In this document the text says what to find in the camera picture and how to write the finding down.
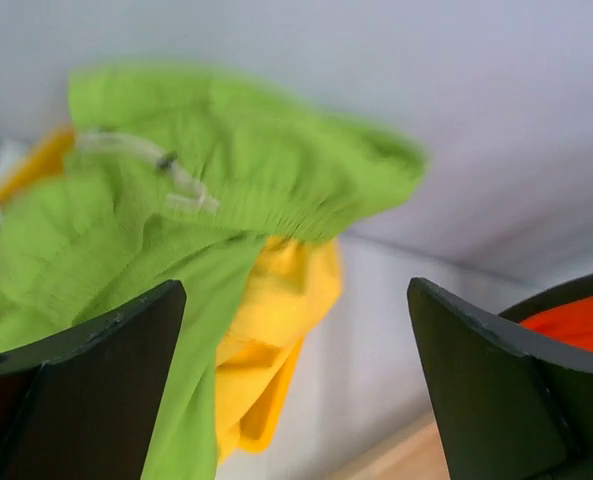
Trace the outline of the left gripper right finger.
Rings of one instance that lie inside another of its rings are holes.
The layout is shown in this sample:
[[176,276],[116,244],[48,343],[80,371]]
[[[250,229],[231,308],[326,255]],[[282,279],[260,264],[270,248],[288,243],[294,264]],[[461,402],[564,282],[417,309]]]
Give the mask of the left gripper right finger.
[[593,274],[505,311],[414,278],[409,312],[454,479],[593,479],[593,352],[527,318],[593,296]]

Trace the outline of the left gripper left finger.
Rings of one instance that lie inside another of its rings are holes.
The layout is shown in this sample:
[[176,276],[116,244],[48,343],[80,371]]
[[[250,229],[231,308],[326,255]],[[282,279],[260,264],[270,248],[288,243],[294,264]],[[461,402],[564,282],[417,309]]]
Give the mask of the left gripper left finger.
[[0,353],[0,479],[138,479],[186,294],[167,281]]

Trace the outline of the lime green shorts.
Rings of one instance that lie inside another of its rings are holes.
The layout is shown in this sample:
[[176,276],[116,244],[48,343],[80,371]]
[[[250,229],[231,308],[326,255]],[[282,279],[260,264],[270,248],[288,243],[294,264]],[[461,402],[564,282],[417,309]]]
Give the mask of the lime green shorts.
[[342,294],[338,236],[404,203],[412,142],[188,67],[72,76],[61,174],[2,207],[0,353],[187,294],[143,475],[211,479]]

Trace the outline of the yellow shorts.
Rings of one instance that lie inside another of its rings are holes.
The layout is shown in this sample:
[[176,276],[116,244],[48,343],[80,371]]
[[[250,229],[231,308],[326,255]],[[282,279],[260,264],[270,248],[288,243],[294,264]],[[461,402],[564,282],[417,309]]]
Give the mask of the yellow shorts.
[[0,168],[0,353],[167,281],[187,295],[146,479],[211,479],[270,438],[307,333],[342,292],[339,246],[237,229],[179,161],[59,133]]

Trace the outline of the orange shorts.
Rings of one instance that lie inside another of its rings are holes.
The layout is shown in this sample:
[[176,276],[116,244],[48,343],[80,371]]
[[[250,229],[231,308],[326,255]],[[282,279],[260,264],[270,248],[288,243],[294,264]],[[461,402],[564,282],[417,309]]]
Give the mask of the orange shorts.
[[593,352],[593,296],[532,315],[521,325],[567,345]]

